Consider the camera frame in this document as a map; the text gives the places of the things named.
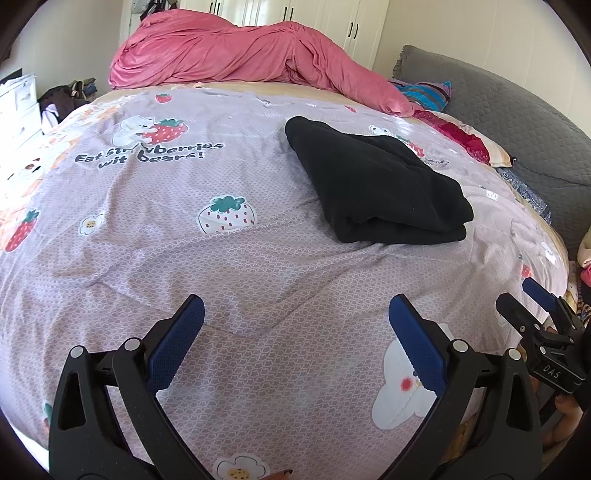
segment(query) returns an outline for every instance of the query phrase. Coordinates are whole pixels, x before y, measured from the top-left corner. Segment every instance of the yellow flower center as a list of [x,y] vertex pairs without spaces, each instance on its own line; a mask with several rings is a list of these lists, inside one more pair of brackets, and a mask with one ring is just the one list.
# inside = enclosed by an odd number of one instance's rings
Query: yellow flower center
[[244,468],[230,468],[228,475],[234,480],[248,480],[251,477],[248,470],[244,470]]

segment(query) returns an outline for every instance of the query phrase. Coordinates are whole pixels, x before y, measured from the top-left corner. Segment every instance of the folded black cloth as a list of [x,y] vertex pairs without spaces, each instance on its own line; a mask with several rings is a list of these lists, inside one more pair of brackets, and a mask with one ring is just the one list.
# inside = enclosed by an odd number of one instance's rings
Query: folded black cloth
[[341,133],[297,116],[285,134],[341,242],[440,244],[464,240],[474,220],[460,184],[399,140]]

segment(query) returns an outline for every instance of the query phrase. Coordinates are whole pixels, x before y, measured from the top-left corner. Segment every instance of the white wardrobe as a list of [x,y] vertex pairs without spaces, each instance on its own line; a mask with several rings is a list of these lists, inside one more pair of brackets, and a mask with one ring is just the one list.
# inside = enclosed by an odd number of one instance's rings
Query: white wardrobe
[[366,68],[374,65],[389,0],[181,0],[180,7],[246,25],[292,20],[320,30]]

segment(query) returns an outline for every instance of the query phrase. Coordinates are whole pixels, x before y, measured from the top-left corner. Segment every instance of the white door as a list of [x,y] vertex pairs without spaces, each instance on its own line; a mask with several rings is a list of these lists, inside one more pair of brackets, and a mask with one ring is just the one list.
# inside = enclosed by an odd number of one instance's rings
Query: white door
[[358,7],[359,0],[326,0],[320,31],[346,50],[353,36]]
[[252,11],[257,5],[258,0],[217,0],[215,12],[212,13],[244,27],[251,24]]
[[389,0],[361,0],[353,34],[346,49],[351,58],[370,69],[374,66]]
[[288,20],[289,11],[290,0],[259,0],[255,25],[273,25]]
[[207,14],[215,13],[216,0],[181,0],[180,8]]
[[291,0],[285,19],[319,30],[325,3],[325,0]]

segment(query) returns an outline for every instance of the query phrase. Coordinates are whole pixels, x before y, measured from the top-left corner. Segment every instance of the white dresser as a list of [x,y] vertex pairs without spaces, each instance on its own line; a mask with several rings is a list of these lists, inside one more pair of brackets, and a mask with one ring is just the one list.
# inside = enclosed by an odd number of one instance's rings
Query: white dresser
[[0,85],[0,141],[12,153],[42,136],[33,74]]
[[180,7],[218,15],[239,27],[293,20],[329,37],[371,69],[389,0],[181,0]]

